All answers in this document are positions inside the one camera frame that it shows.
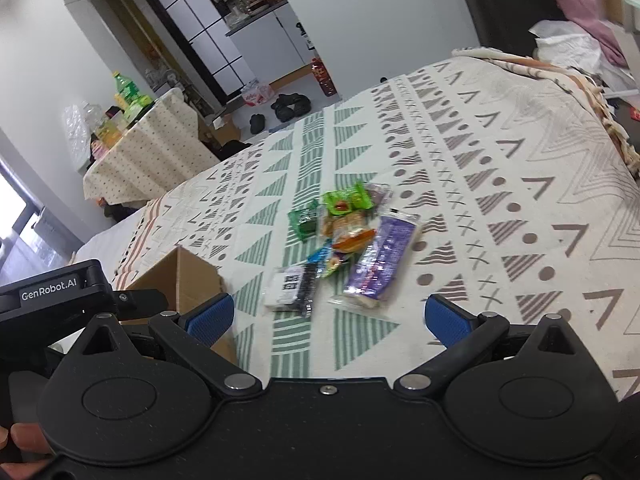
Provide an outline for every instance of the screw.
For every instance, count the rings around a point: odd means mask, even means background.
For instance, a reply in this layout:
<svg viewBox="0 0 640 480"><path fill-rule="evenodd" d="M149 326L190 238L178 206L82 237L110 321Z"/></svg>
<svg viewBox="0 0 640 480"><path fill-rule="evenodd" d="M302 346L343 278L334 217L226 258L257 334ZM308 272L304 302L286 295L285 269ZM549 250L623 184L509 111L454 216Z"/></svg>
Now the screw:
<svg viewBox="0 0 640 480"><path fill-rule="evenodd" d="M249 374L232 374L225 379L225 386L230 390L246 390L255 384L255 377Z"/></svg>
<svg viewBox="0 0 640 480"><path fill-rule="evenodd" d="M324 386L320 386L320 393L323 395L335 395L338 393L338 388L332 384L325 384Z"/></svg>
<svg viewBox="0 0 640 480"><path fill-rule="evenodd" d="M431 379L422 374L408 374L400 377L400 385L407 390L424 390L431 386Z"/></svg>

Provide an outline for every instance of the cabinet door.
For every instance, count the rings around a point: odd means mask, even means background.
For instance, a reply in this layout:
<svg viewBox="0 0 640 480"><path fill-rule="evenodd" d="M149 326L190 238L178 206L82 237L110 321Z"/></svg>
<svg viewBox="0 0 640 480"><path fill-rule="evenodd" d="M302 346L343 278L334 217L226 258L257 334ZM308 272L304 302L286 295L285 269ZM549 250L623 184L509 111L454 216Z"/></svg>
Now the cabinet door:
<svg viewBox="0 0 640 480"><path fill-rule="evenodd" d="M289 36L292 43L296 46L296 50L300 54L302 61L306 64L311 63L313 59L312 51L306 46L306 40L300 34L300 29L296 27L296 24L300 22L296 13L293 12L291 5L286 4L273 11L280 20L282 28Z"/></svg>
<svg viewBox="0 0 640 480"><path fill-rule="evenodd" d="M304 65L273 12L231 35L255 76L272 83Z"/></svg>

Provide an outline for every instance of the bedspread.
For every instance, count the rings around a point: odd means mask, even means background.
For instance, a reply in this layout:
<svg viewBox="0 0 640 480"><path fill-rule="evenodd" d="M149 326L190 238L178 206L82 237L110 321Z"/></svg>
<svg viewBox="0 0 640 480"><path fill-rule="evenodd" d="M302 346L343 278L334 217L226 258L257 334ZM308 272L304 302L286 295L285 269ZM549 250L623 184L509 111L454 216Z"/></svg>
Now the bedspread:
<svg viewBox="0 0 640 480"><path fill-rule="evenodd" d="M274 267L304 259L287 212L357 180L389 183L420 237L379 310L327 302L269 312ZM401 374L442 351L424 326L437 292L513 323L569 319L619 397L640 384L640 192L601 124L548 80L455 57L315 113L151 202L114 278L180 244L215 265L237 313L239 363L279 377Z"/></svg>

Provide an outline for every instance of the small table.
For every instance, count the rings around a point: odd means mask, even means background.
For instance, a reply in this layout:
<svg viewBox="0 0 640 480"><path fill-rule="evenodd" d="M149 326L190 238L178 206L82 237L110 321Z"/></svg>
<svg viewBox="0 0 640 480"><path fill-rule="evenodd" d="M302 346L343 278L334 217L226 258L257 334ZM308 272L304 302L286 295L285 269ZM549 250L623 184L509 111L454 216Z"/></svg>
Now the small table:
<svg viewBox="0 0 640 480"><path fill-rule="evenodd" d="M84 197L111 205L160 198L219 162L198 140L198 113L173 88L89 168Z"/></svg>

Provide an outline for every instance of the pink pillow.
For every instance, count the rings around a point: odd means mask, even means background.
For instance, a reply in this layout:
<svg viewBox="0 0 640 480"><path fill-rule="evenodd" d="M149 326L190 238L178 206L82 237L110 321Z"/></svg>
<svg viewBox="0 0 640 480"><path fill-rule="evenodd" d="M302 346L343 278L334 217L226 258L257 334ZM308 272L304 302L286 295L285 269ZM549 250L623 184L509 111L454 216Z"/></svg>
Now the pink pillow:
<svg viewBox="0 0 640 480"><path fill-rule="evenodd" d="M580 25L600 42L602 51L613 64L627 66L613 32L598 18L596 0L556 0L568 20Z"/></svg>

